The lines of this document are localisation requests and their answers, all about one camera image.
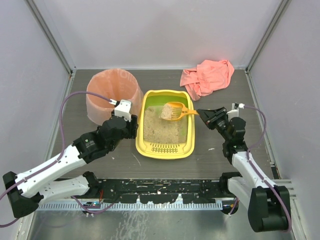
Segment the yellow green litter box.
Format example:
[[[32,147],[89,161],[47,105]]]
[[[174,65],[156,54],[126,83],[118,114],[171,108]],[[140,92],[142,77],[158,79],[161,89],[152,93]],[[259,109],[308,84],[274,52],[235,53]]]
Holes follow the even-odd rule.
[[[168,102],[183,103],[188,109],[193,110],[194,105],[185,91],[169,89],[149,90],[143,98],[141,113],[139,116],[135,146],[137,151],[146,157],[162,160],[176,160],[186,158],[192,154],[195,148],[195,116],[186,115],[188,120],[187,140],[185,143],[163,144],[148,142],[143,139],[144,112],[150,106],[164,106]]]

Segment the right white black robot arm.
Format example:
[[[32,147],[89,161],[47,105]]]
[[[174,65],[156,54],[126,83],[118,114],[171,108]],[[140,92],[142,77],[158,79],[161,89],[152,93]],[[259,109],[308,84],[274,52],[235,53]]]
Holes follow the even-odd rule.
[[[246,121],[239,109],[246,105],[235,103],[232,110],[197,109],[206,127],[217,130],[223,137],[222,152],[236,172],[223,173],[219,184],[226,193],[235,195],[246,207],[252,230],[256,233],[286,231],[292,228],[290,193],[277,185],[258,166],[245,142]]]

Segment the orange litter scoop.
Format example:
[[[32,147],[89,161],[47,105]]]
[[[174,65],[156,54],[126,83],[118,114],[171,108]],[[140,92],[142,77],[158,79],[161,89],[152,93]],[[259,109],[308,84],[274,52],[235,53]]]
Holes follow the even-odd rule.
[[[181,102],[167,102],[162,108],[160,118],[166,121],[178,121],[187,115],[199,115],[199,113],[187,108]]]

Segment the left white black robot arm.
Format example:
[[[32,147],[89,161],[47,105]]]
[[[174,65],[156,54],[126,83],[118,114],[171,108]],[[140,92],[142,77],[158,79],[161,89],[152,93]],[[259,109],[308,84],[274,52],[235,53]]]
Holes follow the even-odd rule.
[[[19,174],[12,171],[4,174],[5,195],[13,216],[25,217],[39,206],[65,197],[98,195],[101,186],[93,172],[86,171],[68,180],[59,178],[114,151],[121,140],[135,139],[138,126],[138,117],[134,114],[130,120],[114,115],[41,165]]]

